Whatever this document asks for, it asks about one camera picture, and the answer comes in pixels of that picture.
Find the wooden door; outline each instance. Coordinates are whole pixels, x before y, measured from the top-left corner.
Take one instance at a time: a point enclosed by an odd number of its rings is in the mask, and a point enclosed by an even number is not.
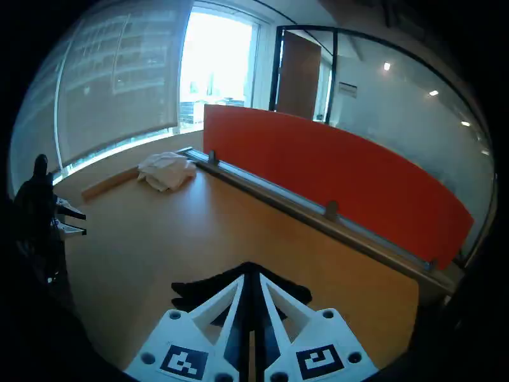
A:
[[[276,111],[313,119],[321,47],[286,31]]]

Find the red privacy panel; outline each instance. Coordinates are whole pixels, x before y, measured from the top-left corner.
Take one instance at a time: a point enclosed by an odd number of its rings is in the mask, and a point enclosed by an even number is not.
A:
[[[292,115],[207,105],[204,151],[339,213],[445,268],[473,219],[447,188],[359,136]]]

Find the wooden desk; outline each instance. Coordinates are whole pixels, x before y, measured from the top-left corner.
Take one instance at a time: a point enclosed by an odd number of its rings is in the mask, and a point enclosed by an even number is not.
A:
[[[96,349],[121,369],[172,308],[173,281],[247,260],[310,288],[312,309],[336,308],[377,367],[408,346],[414,280],[203,171],[173,194],[131,180],[80,209],[87,235],[66,242],[74,299]]]

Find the screw hole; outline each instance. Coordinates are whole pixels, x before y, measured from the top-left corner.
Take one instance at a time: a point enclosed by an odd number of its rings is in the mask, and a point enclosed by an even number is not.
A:
[[[275,372],[270,376],[270,382],[288,382],[288,374],[285,372]]]
[[[143,362],[146,365],[151,365],[155,362],[154,354],[152,353],[143,353],[141,356],[141,362]]]
[[[234,382],[234,378],[229,374],[221,373],[221,374],[216,375],[214,381],[215,382]]]
[[[354,353],[348,356],[348,362],[351,364],[357,364],[362,359],[361,353],[355,351]]]
[[[323,312],[322,314],[325,318],[333,318],[334,317],[334,312],[333,311],[325,311]]]
[[[180,312],[173,311],[170,313],[170,318],[172,320],[178,320],[180,318]]]

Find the white cloth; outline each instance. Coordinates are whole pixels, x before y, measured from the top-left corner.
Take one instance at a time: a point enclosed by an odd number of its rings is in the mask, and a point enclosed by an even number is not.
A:
[[[158,191],[177,190],[187,177],[196,175],[196,166],[172,152],[150,155],[138,165],[138,180],[146,179]]]

